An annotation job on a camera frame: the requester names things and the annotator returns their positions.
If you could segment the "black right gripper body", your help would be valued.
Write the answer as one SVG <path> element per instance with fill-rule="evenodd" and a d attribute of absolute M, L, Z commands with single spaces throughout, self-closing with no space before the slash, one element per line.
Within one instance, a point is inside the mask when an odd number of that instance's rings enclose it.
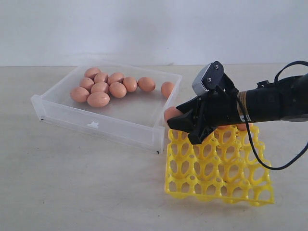
<path fill-rule="evenodd" d="M 197 134 L 208 135 L 219 126 L 267 121 L 298 120 L 298 98 L 290 82 L 260 82 L 257 88 L 238 91 L 216 87 L 195 98 L 192 110 Z"/>

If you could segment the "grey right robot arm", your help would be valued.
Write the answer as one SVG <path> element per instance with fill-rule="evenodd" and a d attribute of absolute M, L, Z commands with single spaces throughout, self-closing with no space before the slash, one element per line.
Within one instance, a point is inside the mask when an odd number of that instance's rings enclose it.
<path fill-rule="evenodd" d="M 219 126 L 308 119 L 308 76 L 286 77 L 273 83 L 263 81 L 253 90 L 239 92 L 224 75 L 214 90 L 185 102 L 171 118 L 171 129 L 188 133 L 191 144 L 201 144 Z"/>

